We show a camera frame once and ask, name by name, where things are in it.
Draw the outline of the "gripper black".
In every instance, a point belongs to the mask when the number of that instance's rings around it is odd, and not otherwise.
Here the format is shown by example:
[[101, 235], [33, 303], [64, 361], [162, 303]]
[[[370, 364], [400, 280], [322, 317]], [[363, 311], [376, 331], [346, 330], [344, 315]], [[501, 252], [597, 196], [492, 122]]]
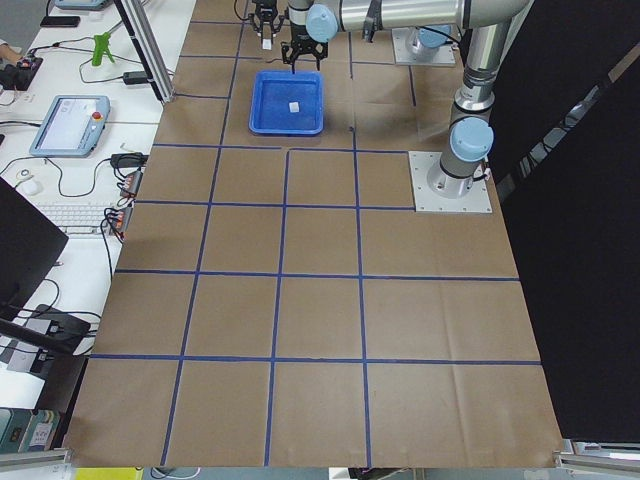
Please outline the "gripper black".
[[296, 61], [300, 56], [312, 55], [315, 58], [316, 71], [321, 70], [321, 61], [328, 57], [328, 44], [314, 40], [304, 25], [290, 25], [291, 39], [281, 43], [281, 57], [284, 64], [290, 65], [291, 74], [296, 73]]
[[285, 16], [278, 11], [276, 0], [253, 0], [254, 11], [248, 14], [253, 30], [259, 35], [263, 35], [265, 27], [271, 34], [280, 32], [285, 20]]

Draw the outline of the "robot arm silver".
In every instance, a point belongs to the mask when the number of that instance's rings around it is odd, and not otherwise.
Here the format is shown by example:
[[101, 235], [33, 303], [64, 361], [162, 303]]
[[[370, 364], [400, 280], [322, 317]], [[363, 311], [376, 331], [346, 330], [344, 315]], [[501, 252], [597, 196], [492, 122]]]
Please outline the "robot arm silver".
[[285, 17], [291, 39], [283, 60], [294, 65], [302, 55], [322, 61], [330, 41], [341, 32], [358, 32], [370, 43], [376, 33], [391, 35], [394, 60], [401, 66], [443, 65], [448, 50], [464, 62], [455, 91], [448, 140], [422, 184], [449, 200], [467, 196], [481, 181], [494, 132], [489, 117], [493, 85], [518, 1], [290, 1]]
[[280, 8], [276, 1], [254, 1], [238, 18], [251, 25], [264, 49], [289, 26], [291, 39], [281, 43], [281, 54], [292, 65], [304, 55], [327, 58], [329, 42], [342, 31], [358, 31], [372, 42], [379, 31], [412, 29], [411, 48], [438, 48], [454, 40], [464, 7], [463, 1], [289, 1]]

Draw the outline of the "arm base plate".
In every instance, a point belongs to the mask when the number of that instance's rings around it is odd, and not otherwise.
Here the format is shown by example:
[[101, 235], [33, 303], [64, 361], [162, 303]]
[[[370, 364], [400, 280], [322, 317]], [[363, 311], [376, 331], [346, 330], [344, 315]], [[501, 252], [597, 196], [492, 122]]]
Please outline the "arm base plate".
[[392, 30], [395, 63], [453, 67], [454, 41], [448, 25], [429, 28], [396, 28]]
[[471, 177], [457, 179], [440, 165], [440, 152], [409, 151], [409, 170], [417, 213], [491, 214], [488, 179], [478, 165]]

